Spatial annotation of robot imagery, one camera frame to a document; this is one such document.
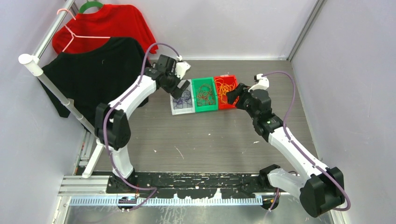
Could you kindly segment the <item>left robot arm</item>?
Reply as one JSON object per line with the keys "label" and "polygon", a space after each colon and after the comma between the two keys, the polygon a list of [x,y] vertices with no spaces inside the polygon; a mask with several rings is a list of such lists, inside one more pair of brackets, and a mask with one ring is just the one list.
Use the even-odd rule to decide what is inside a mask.
{"label": "left robot arm", "polygon": [[98,141],[106,149],[113,167],[118,187],[126,193],[138,189],[135,169],[130,161],[127,145],[131,139],[129,118],[144,100],[163,89],[174,99],[179,99],[189,87],[183,80],[191,65],[182,60],[160,55],[151,67],[143,66],[136,81],[120,96],[96,108],[94,131]]}

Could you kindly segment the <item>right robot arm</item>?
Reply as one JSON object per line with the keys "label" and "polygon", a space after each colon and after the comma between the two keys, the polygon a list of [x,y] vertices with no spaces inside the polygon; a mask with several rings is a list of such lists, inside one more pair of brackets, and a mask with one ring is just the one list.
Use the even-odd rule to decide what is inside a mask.
{"label": "right robot arm", "polygon": [[336,209],[346,201],[343,173],[316,159],[291,134],[284,121],[272,112],[271,98],[261,88],[251,90],[243,83],[226,94],[227,102],[245,110],[252,119],[256,133],[275,147],[293,166],[293,175],[273,164],[260,170],[259,185],[270,192],[286,191],[299,200],[311,217]]}

